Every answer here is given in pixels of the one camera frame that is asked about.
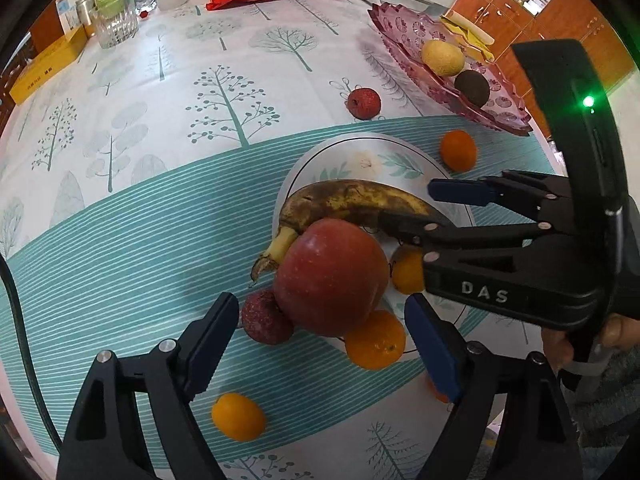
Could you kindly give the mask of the person's right hand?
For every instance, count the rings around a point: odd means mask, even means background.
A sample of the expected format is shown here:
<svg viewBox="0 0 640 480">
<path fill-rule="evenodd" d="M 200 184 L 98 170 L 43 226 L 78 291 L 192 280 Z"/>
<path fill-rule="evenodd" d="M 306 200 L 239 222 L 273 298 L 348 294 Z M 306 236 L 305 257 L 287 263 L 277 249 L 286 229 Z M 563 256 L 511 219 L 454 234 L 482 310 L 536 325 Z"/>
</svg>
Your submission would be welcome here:
<svg viewBox="0 0 640 480">
<path fill-rule="evenodd" d="M 573 359 L 574 350 L 564 332 L 543 328 L 541 337 L 544 355 L 554 370 L 559 370 Z M 604 348 L 616 350 L 629 350 L 638 346 L 639 341 L 640 322 L 619 314 L 612 314 L 608 318 L 599 336 Z"/>
</svg>

